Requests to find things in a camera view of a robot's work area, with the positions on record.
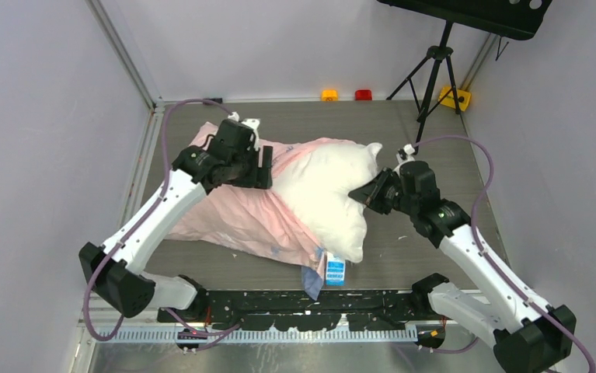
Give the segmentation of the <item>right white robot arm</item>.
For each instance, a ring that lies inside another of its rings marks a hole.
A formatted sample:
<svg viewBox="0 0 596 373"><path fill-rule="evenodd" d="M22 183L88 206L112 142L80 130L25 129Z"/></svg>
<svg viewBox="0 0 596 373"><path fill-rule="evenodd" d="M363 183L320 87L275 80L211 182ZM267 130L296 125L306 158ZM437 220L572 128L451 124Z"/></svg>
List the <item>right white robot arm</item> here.
<svg viewBox="0 0 596 373"><path fill-rule="evenodd" d="M463 269L486 298L481 302L434 273L411 287L420 318L438 314L465 327L492 349L505 372L544 372L570 356L576 316L565 305L553 308L500 260L467 213L441 197L426 162L383 169L348 195L379 214L407 214L417 233Z"/></svg>

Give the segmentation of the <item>pink pillowcase with blue print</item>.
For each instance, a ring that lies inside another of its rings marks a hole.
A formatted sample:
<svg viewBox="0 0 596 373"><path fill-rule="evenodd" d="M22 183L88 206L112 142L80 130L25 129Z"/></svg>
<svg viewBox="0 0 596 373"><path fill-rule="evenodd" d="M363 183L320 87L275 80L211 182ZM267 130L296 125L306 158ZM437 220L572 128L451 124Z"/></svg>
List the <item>pink pillowcase with blue print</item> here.
<svg viewBox="0 0 596 373"><path fill-rule="evenodd" d="M273 192L274 177L287 164L284 153L296 144L263 140L273 148L272 187L213 190L169 231L167 239L205 241L303 269L302 287L316 299L325 282L326 254L314 235Z"/></svg>

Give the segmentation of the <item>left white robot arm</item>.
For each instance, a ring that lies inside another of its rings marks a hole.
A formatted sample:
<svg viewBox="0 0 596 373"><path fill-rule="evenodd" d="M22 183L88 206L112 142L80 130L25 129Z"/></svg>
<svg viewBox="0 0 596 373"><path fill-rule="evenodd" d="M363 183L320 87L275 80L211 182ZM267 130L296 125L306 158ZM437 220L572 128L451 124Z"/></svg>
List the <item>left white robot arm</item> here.
<svg viewBox="0 0 596 373"><path fill-rule="evenodd" d="M123 317L148 307L172 308L187 321L206 312L197 283L148 274L146 264L176 223L221 185L267 190L273 149L260 144L260 121L223 120L202 143L183 149L160 187L118 232L97 246L86 243L78 257L88 287Z"/></svg>

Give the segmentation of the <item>white pillow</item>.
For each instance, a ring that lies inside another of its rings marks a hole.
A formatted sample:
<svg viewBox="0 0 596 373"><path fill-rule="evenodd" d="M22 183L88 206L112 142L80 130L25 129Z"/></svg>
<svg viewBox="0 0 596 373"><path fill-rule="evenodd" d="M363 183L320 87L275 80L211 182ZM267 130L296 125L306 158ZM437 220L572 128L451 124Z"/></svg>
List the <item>white pillow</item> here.
<svg viewBox="0 0 596 373"><path fill-rule="evenodd" d="M351 263L364 257L364 205L349 197L378 173L383 145L320 138L293 145L273 192L314 235L319 247Z"/></svg>

